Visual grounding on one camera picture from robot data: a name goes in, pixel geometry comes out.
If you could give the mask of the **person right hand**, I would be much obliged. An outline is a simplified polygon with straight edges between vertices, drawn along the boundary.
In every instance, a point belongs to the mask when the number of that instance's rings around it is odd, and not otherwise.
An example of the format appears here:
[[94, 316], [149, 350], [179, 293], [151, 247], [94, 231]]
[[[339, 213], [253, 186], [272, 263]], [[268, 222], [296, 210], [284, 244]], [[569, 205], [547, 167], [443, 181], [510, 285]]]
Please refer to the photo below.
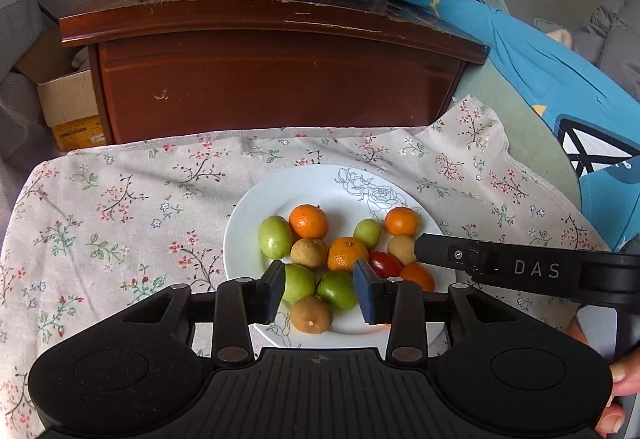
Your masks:
[[[581, 343], [593, 347], [597, 352], [610, 352], [616, 345], [612, 331], [597, 329], [594, 326], [585, 327], [578, 318], [570, 321], [566, 333]], [[596, 432], [602, 438], [618, 433], [626, 423], [626, 411], [619, 403], [615, 402], [615, 399], [639, 393], [639, 341], [626, 347], [624, 351], [623, 355], [610, 364], [613, 388], [596, 426]]]

